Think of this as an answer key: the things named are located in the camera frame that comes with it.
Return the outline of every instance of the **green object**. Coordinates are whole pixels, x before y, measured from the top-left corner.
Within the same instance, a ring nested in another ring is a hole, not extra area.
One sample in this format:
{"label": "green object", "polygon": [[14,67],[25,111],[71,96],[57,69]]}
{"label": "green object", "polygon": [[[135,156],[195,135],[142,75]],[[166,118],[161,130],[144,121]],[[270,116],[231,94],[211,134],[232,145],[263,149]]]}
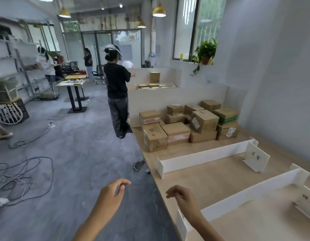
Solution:
{"label": "green object", "polygon": [[219,118],[219,121],[221,122],[221,123],[228,123],[228,122],[231,122],[231,121],[234,121],[234,120],[236,120],[237,119],[237,115],[236,116],[234,116],[234,117],[230,117],[230,118],[228,118],[228,119],[224,119],[224,118]]}
{"label": "green object", "polygon": [[191,76],[195,76],[198,71],[200,70],[200,63],[203,57],[214,58],[216,52],[217,42],[214,38],[212,38],[213,42],[211,41],[203,41],[201,42],[200,46],[196,48],[195,55],[192,57],[192,61],[198,63],[196,69],[193,70],[193,74]]}

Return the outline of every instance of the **white shoe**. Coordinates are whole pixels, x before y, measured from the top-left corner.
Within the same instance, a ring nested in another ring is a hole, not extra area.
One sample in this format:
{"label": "white shoe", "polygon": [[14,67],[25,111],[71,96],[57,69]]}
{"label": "white shoe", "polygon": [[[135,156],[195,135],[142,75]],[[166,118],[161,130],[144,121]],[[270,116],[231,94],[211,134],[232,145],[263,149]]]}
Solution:
{"label": "white shoe", "polygon": [[1,134],[0,134],[0,139],[9,138],[9,137],[11,137],[11,136],[13,136],[13,133],[9,133],[9,134],[6,134],[6,135],[1,135]]}

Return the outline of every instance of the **potted plant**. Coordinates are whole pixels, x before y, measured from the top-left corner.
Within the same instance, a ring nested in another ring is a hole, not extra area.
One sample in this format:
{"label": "potted plant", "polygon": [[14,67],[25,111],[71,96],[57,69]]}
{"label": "potted plant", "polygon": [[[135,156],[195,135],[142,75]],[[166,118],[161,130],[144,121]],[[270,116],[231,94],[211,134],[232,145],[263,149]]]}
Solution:
{"label": "potted plant", "polygon": [[198,63],[196,69],[193,70],[193,74],[191,76],[195,76],[200,70],[200,63],[203,65],[212,65],[213,59],[216,52],[217,42],[214,38],[211,41],[203,41],[200,46],[198,46],[195,50],[195,55],[192,57],[194,64]]}

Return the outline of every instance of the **person in black shirt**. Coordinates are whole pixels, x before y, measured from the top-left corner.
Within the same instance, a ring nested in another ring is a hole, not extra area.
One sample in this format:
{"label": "person in black shirt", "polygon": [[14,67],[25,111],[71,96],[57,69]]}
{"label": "person in black shirt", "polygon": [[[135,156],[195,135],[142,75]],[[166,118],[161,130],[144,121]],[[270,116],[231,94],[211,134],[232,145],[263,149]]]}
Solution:
{"label": "person in black shirt", "polygon": [[118,60],[122,59],[122,54],[118,46],[112,44],[107,45],[105,52],[105,59],[108,61],[104,65],[104,73],[108,82],[108,104],[116,136],[122,139],[126,133],[132,132],[126,122],[128,118],[126,82],[129,82],[131,77],[135,77],[135,74],[128,72],[125,67],[117,64]]}
{"label": "person in black shirt", "polygon": [[87,76],[91,83],[95,82],[95,77],[93,76],[93,59],[91,55],[91,51],[88,48],[84,49],[84,60],[85,66],[87,70]]}

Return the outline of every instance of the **left hand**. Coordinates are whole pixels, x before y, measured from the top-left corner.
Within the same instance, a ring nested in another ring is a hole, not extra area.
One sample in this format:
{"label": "left hand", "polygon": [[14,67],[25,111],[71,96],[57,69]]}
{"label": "left hand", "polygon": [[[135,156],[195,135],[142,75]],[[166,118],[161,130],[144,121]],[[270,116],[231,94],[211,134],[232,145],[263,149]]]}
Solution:
{"label": "left hand", "polygon": [[93,207],[89,219],[103,228],[115,215],[118,210],[125,192],[125,186],[131,185],[131,182],[124,178],[119,178],[101,189],[101,193]]}

